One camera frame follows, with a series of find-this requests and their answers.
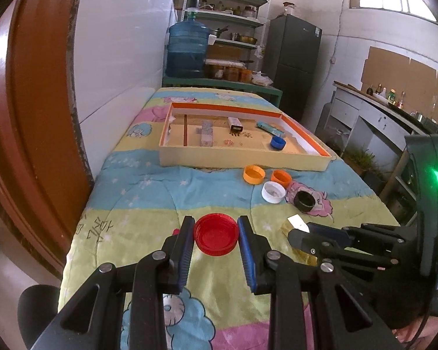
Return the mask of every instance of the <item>white tiled wall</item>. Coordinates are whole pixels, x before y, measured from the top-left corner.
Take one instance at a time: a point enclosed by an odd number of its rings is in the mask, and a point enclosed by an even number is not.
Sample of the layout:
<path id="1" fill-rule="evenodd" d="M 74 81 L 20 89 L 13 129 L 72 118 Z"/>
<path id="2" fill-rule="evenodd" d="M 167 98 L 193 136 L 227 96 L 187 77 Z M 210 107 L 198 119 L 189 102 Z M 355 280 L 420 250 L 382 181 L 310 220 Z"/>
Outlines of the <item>white tiled wall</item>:
<path id="1" fill-rule="evenodd" d="M 313 0 L 309 22 L 323 29 L 312 90 L 302 124 L 314 131 L 321 110 L 331 100 L 333 81 L 361 87 L 361 75 L 370 46 L 418 60 L 438 70 L 438 25 L 406 14 L 376 9 L 349 9 L 345 0 L 336 63 L 324 82 L 339 31 L 342 0 Z"/>
<path id="2" fill-rule="evenodd" d="M 161 86 L 172 0 L 80 0 L 74 45 L 78 120 L 94 177 Z"/>

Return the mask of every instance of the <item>metal bowl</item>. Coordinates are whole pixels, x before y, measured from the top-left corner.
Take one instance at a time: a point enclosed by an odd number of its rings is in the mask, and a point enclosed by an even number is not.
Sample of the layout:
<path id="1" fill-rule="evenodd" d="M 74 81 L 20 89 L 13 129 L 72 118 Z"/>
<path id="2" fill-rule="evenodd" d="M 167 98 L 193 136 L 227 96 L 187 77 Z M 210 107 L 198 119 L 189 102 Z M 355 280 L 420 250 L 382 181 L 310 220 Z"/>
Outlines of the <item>metal bowl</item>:
<path id="1" fill-rule="evenodd" d="M 248 37 L 246 35 L 239 35 L 238 41 L 243 43 L 248 43 L 249 45 L 255 45 L 258 42 L 258 39 L 253 37 Z"/>

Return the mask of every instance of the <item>glass jar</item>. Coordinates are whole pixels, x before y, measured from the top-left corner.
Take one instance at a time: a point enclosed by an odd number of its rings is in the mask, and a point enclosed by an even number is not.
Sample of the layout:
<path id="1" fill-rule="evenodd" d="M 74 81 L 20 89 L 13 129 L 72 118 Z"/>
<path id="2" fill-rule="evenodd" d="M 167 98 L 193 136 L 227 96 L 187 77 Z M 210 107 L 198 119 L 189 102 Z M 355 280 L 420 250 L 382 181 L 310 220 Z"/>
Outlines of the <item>glass jar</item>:
<path id="1" fill-rule="evenodd" d="M 239 81 L 240 69 L 237 67 L 225 67 L 224 79 L 229 81 Z"/>
<path id="2" fill-rule="evenodd" d="M 251 83 L 253 71 L 250 69 L 241 69 L 239 81 L 242 83 Z"/>
<path id="3" fill-rule="evenodd" d="M 242 17 L 256 18 L 256 6 L 248 5 L 243 9 Z"/>

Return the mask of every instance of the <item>cartoon print blanket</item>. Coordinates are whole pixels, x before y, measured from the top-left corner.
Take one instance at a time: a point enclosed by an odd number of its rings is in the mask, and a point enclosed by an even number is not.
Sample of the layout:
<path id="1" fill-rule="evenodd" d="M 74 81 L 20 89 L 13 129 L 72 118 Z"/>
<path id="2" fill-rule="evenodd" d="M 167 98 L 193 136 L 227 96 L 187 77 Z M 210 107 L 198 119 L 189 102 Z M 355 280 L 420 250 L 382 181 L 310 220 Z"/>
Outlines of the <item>cartoon print blanket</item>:
<path id="1" fill-rule="evenodd" d="M 61 308 L 104 262 L 137 263 L 160 249 L 184 216 L 196 220 L 220 212 L 247 215 L 271 247 L 297 261 L 281 226 L 298 210 L 290 203 L 299 189 L 312 193 L 316 207 L 308 222 L 333 227 L 361 223 L 397 225 L 373 191 L 339 158 L 324 172 L 289 171 L 293 182 L 286 200 L 268 204 L 261 185 L 244 182 L 241 169 L 161 167 L 158 143 L 168 105 L 176 101 L 235 105 L 278 111 L 254 94 L 208 88 L 161 88 L 146 103 L 105 160 L 78 223 L 63 273 Z M 269 180 L 272 170 L 266 171 Z M 126 301 L 121 349 L 128 350 L 130 297 Z M 196 246 L 186 288 L 164 296 L 164 322 L 172 350 L 267 348 L 269 296 L 254 296 L 246 285 L 238 246 L 223 257 L 204 255 Z"/>

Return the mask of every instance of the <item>refrigerator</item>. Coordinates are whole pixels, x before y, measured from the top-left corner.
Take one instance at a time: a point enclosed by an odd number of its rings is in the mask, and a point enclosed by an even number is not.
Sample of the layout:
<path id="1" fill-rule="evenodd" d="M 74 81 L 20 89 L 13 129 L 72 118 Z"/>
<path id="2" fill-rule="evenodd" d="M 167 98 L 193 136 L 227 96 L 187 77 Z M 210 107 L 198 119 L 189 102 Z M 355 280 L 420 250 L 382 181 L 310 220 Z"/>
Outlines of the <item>refrigerator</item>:
<path id="1" fill-rule="evenodd" d="M 300 121 L 312 86 L 322 30 L 287 15 L 271 20 L 262 72 L 282 90 L 279 109 Z"/>

